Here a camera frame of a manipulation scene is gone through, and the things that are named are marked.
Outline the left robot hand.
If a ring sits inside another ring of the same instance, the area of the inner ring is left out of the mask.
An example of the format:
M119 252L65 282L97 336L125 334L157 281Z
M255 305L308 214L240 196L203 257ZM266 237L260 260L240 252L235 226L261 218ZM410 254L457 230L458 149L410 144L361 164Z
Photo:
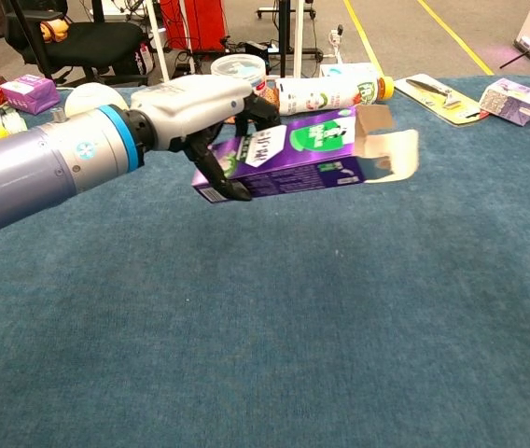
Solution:
M137 91L125 116L141 153L183 152L211 187L241 202L250 201L251 193L227 178L210 145L229 118L238 136L247 135L249 121L259 131L281 124L278 107L255 94L249 82L215 75L178 77Z

